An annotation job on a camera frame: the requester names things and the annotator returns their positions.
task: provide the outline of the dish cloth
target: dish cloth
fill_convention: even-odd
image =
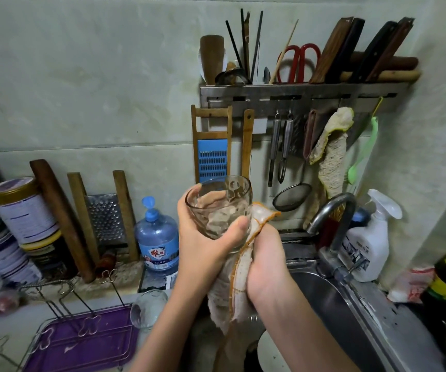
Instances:
[[[247,347],[261,334],[257,334],[256,323],[249,320],[255,311],[247,297],[247,275],[255,237],[278,214],[258,202],[252,204],[249,236],[238,253],[228,256],[208,292],[211,319],[225,335],[214,360],[214,371],[243,371]]]
[[[322,199],[328,200],[343,192],[343,162],[347,151],[346,132],[353,124],[354,110],[352,108],[337,109],[326,123],[325,129],[309,156],[309,164],[319,162],[318,177],[322,186],[317,186],[313,192],[313,200],[304,219],[303,228],[307,228],[311,222]]]

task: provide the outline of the blue dish soap bottle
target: blue dish soap bottle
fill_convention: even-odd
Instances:
[[[135,237],[144,256],[146,268],[167,276],[178,270],[178,226],[175,219],[154,208],[154,197],[144,197],[145,218],[135,225]]]

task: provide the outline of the spray bottle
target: spray bottle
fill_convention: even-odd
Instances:
[[[368,191],[371,201],[376,204],[376,212],[366,227],[355,227],[347,231],[338,257],[347,268],[351,268],[360,259],[363,261],[352,271],[359,282],[369,282],[378,278],[387,262],[388,219],[402,218],[402,210],[395,201],[376,189]]]

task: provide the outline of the faucet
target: faucet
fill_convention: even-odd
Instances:
[[[308,225],[306,232],[314,236],[318,233],[320,227],[326,218],[340,205],[345,204],[345,210],[340,219],[337,233],[335,234],[330,247],[322,247],[319,254],[319,263],[317,270],[323,278],[335,277],[338,281],[349,282],[352,279],[350,271],[343,265],[338,258],[338,251],[347,234],[348,226],[356,209],[356,199],[351,193],[341,193],[333,197],[316,213],[311,223]]]

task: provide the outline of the soap bottle label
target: soap bottle label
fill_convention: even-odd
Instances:
[[[178,263],[178,234],[172,241],[158,246],[139,244],[146,265],[154,270],[166,270]]]
[[[356,244],[358,244],[360,246],[361,249],[365,249],[363,248],[363,245],[359,242],[357,242]],[[343,250],[343,255],[344,256],[348,256],[349,260],[352,261],[352,265],[353,266],[360,258],[362,258],[364,255],[360,252],[360,250],[358,250],[356,247],[354,247],[354,245],[352,245],[352,243],[350,242],[349,238],[346,236],[344,238],[344,241],[342,242],[342,250]],[[366,270],[369,266],[369,260],[366,258],[358,267],[356,270],[360,271],[362,270]]]

